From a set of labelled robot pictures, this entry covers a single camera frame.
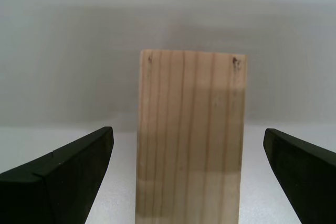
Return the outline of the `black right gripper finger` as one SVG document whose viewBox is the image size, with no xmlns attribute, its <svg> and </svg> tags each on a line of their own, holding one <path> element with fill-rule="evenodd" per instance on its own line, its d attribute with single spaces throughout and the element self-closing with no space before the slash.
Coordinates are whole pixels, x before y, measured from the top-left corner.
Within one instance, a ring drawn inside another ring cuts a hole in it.
<svg viewBox="0 0 336 224">
<path fill-rule="evenodd" d="M 105 126 L 1 173 L 1 223 L 85 223 L 113 144 Z"/>
<path fill-rule="evenodd" d="M 277 129 L 263 147 L 301 223 L 335 223 L 335 153 Z"/>
</svg>

